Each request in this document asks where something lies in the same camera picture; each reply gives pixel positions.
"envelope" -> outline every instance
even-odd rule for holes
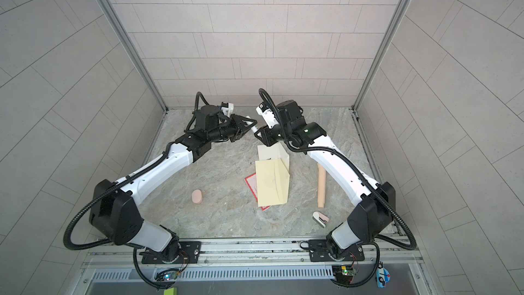
[[[284,162],[285,168],[289,172],[289,154],[287,154],[281,142],[277,142],[276,144],[274,144],[271,147],[267,147],[265,145],[258,145],[257,149],[258,149],[258,159],[260,161],[282,159],[282,161]]]
[[[255,171],[259,207],[288,202],[289,172],[282,159],[255,161]]]

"mounting plate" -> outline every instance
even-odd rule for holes
[[[326,239],[311,239],[308,240],[308,244],[311,244],[315,247],[320,248],[327,248],[327,240]],[[351,245],[350,246],[350,252],[353,253],[353,255],[356,257],[357,261],[364,261],[364,253],[359,251],[358,248],[361,248],[361,246],[357,245]],[[353,261],[353,257],[350,255],[346,256],[342,260],[334,260],[329,255],[328,251],[322,251],[322,250],[315,250],[313,252],[309,252],[309,259],[311,262],[338,262],[338,261]]]
[[[179,242],[179,245],[182,251],[186,252],[187,255],[189,256],[189,263],[198,262],[198,257],[200,256],[200,246],[202,246],[201,242],[199,241],[181,241]],[[183,260],[184,260],[184,257],[182,255],[179,255],[170,264],[180,265],[182,263],[186,263]],[[153,257],[142,256],[142,264],[165,264],[165,263],[160,260],[155,260]]]

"marble floor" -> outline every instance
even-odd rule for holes
[[[235,108],[234,113],[251,116],[264,125],[255,108]],[[350,160],[371,175],[369,163],[348,108],[304,108],[306,122],[323,127]],[[191,118],[191,110],[169,110],[151,157],[175,140]],[[347,219],[353,209],[341,187],[327,176],[326,201],[317,207],[317,163],[304,154],[290,154],[290,186],[287,204],[266,211],[257,206],[244,178],[255,172],[257,145],[251,132],[241,140],[213,144],[198,161],[179,171],[158,187],[140,205],[142,216],[178,233],[181,238],[267,237],[326,235]],[[202,190],[203,202],[193,204],[191,193]],[[320,211],[331,220],[320,227],[311,214]]]

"pink sponge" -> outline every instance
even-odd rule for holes
[[[200,204],[202,202],[202,191],[200,189],[193,191],[191,199],[193,200],[193,203]]]

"gray tile wall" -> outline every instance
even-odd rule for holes
[[[192,106],[196,91],[255,106],[260,87],[276,101],[351,106],[398,3],[110,1],[171,107]]]
[[[162,110],[95,0],[0,0],[0,43],[0,293],[64,293],[85,252],[63,231],[142,163]]]
[[[524,291],[523,10],[411,0],[358,112],[441,293]]]

